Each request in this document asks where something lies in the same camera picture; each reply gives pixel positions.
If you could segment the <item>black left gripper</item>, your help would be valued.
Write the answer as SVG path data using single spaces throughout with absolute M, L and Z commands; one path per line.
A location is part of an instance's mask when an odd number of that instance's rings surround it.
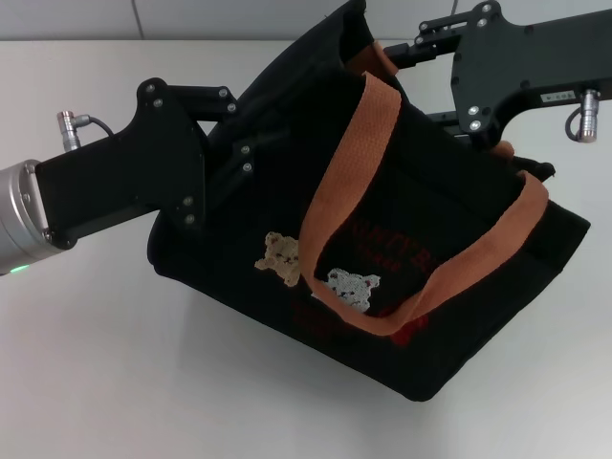
M 194 122 L 222 122 L 239 112 L 226 86 L 143 82 L 137 109 L 119 133 L 40 163 L 38 186 L 52 237 L 75 242 L 138 218 L 163 213 L 179 232 L 204 223 L 204 144 Z M 252 178 L 254 142 L 237 142 L 206 179 L 206 216 Z

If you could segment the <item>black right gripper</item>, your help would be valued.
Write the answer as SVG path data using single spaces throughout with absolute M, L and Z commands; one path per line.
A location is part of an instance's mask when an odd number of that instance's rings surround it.
M 451 89 L 456 111 L 428 114 L 455 140 L 489 149 L 517 115 L 575 104 L 575 142 L 594 142 L 599 104 L 611 98 L 611 12 L 515 25 L 496 1 L 478 4 L 465 18 L 430 20 L 412 44 L 385 47 L 397 68 L 455 53 Z

